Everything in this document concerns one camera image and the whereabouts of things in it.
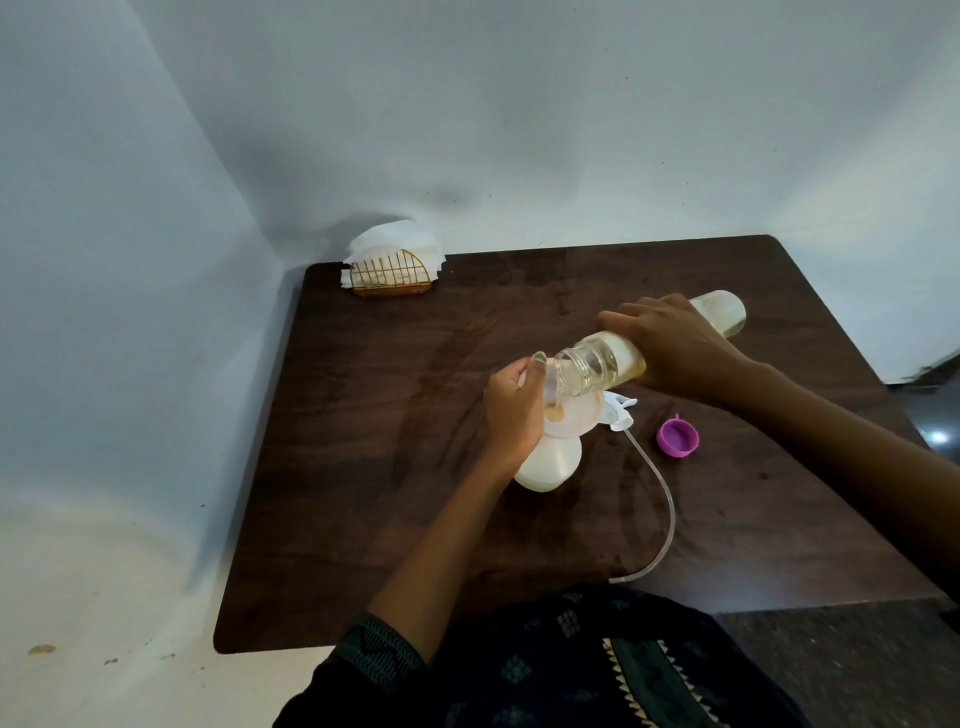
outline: purple bottle cap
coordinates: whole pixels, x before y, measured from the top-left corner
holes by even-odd
[[[674,415],[657,431],[657,444],[670,457],[687,457],[700,445],[700,435],[680,415]]]

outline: forearm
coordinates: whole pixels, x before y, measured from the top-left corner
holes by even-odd
[[[440,646],[467,564],[519,465],[485,450],[368,611],[429,663]]]
[[[960,593],[960,468],[772,367],[748,369],[726,408],[818,475],[938,586]]]

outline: patterned fabric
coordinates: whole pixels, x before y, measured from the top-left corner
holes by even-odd
[[[333,650],[333,656],[350,663],[390,696],[399,696],[405,686],[426,672],[417,650],[393,627],[373,615],[353,624]]]
[[[334,715],[349,720],[330,722]],[[713,619],[609,584],[578,584],[455,624],[430,670],[367,615],[276,725],[321,719],[445,728],[808,725]]]

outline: breast pump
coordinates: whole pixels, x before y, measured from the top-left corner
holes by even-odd
[[[712,291],[690,301],[724,337],[738,333],[747,320],[743,302],[729,291]],[[666,495],[670,512],[667,538],[643,570],[610,581],[632,581],[649,573],[666,555],[676,530],[676,509],[666,481],[630,432],[634,423],[627,407],[636,404],[607,390],[646,371],[643,354],[632,341],[612,331],[599,331],[547,360],[543,383],[543,437],[520,466],[514,480],[532,491],[559,488],[580,465],[580,436],[597,425],[623,432],[653,471]]]

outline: wooden table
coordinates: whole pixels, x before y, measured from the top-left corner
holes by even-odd
[[[433,290],[360,300],[340,264],[312,266],[260,450],[214,644],[334,643],[478,453],[489,373],[595,331],[641,295],[717,288],[746,304],[734,339],[804,386],[921,442],[774,238],[453,255]],[[634,433],[677,502],[673,548],[638,583],[707,611],[937,594],[843,500],[724,412],[643,391]],[[675,412],[701,446],[676,461],[652,435]],[[512,485],[473,561],[462,615],[643,567],[664,538],[656,479],[622,433],[583,438],[551,494]]]

